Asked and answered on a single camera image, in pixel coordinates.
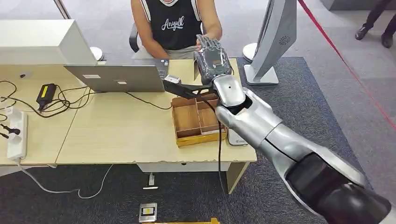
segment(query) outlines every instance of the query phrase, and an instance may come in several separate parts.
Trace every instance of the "black tank top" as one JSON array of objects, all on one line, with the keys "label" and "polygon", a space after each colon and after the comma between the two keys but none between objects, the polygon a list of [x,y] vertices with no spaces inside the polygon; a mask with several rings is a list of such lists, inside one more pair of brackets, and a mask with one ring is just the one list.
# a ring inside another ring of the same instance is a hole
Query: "black tank top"
[{"label": "black tank top", "polygon": [[196,35],[202,34],[202,21],[196,0],[172,3],[141,0],[141,3],[150,22],[153,38],[164,49],[180,50],[197,44]]}]

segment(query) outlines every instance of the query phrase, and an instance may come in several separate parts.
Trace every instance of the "carpet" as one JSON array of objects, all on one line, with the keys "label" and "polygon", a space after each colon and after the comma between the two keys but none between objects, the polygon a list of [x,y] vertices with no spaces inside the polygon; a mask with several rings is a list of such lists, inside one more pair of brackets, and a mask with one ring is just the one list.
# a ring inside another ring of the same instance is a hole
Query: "carpet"
[{"label": "carpet", "polygon": [[[361,167],[302,57],[283,57],[275,66],[280,84],[248,86],[238,59],[243,86],[269,103],[283,123],[306,138],[330,148]],[[64,165],[32,168],[29,171],[51,190],[81,188],[90,196],[100,188],[108,165]],[[325,220],[301,209],[285,190],[273,166],[260,154],[241,178],[234,193],[227,196],[234,221],[213,173],[156,174],[158,190],[142,190],[148,175],[136,165],[115,165],[102,192],[82,200],[76,194],[42,191],[24,173],[0,177],[2,223],[104,223],[138,222],[139,204],[158,203],[158,222],[197,222],[217,217],[223,224],[322,224]]]}]

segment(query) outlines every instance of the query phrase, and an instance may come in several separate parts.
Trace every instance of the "desk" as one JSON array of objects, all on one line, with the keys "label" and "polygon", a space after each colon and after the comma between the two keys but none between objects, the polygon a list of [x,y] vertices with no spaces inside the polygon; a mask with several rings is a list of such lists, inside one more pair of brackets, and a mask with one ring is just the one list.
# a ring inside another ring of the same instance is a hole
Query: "desk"
[{"label": "desk", "polygon": [[[25,78],[20,74],[27,72]],[[55,83],[63,90],[81,87],[77,79],[71,75],[62,65],[42,66],[0,66],[0,80],[13,82],[18,91],[14,98],[21,99],[34,107],[39,90],[43,84]],[[8,96],[14,87],[8,83],[0,83],[0,96]],[[66,92],[67,99],[77,100],[84,89]],[[13,101],[7,100],[3,106],[10,105]],[[16,108],[31,111],[23,103],[16,103]],[[28,113],[28,154],[21,161],[23,165],[55,164],[64,139],[73,121],[77,110],[68,110],[61,115],[44,119],[33,112]],[[15,162],[7,159],[7,140],[0,138],[0,165],[15,165]]]},{"label": "desk", "polygon": [[[235,59],[231,60],[239,78]],[[184,84],[193,80],[192,60],[172,60],[169,74]],[[169,107],[170,93],[134,93],[161,107]],[[160,110],[125,93],[106,93],[92,97],[78,110],[56,164],[138,164],[143,172],[217,171],[218,142],[178,148],[171,110]],[[231,193],[250,162],[257,160],[250,146],[222,144],[222,170],[227,170]]]}]

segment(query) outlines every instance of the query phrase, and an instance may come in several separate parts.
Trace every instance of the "black power adapter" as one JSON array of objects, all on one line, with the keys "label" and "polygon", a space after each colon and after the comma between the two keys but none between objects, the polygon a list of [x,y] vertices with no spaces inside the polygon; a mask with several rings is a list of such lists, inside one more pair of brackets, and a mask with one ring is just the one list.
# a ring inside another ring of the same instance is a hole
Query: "black power adapter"
[{"label": "black power adapter", "polygon": [[56,91],[57,86],[53,83],[42,85],[36,100],[39,104],[38,111],[44,110],[45,106],[52,102]]}]

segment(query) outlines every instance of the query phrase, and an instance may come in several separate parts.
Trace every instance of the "white power strip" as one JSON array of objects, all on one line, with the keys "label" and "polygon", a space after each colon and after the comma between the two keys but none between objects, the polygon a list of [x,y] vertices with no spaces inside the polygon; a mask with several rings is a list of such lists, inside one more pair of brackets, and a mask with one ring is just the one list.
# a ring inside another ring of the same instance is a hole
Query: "white power strip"
[{"label": "white power strip", "polygon": [[28,115],[14,107],[7,108],[11,129],[19,129],[20,134],[11,133],[8,138],[7,158],[18,161],[26,157],[28,147]]}]

